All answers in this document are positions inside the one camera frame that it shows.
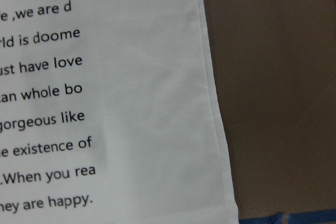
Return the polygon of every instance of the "brown background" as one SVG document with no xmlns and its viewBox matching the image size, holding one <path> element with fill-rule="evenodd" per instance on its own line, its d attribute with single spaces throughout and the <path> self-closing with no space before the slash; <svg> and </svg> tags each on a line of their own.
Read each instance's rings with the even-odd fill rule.
<svg viewBox="0 0 336 224">
<path fill-rule="evenodd" d="M 204 0 L 240 218 L 336 208 L 335 0 Z"/>
</svg>

